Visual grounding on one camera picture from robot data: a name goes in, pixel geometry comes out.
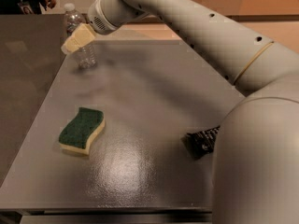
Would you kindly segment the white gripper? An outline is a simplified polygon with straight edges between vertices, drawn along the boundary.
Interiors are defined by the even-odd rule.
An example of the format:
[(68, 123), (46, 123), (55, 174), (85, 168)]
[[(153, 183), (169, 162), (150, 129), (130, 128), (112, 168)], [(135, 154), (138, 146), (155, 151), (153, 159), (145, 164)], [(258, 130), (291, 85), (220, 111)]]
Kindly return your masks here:
[(123, 0), (95, 0), (87, 16), (89, 24), (80, 24), (61, 46), (64, 54), (76, 52), (90, 44), (96, 33), (109, 35), (124, 24), (145, 18), (147, 13), (127, 5)]

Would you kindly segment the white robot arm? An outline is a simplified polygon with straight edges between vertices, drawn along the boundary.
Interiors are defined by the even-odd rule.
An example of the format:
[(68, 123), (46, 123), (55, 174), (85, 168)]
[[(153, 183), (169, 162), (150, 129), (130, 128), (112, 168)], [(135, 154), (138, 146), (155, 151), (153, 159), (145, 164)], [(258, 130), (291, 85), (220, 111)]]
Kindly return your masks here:
[(192, 0), (96, 0), (62, 46), (154, 15), (244, 95), (213, 159), (213, 224), (299, 224), (299, 54)]

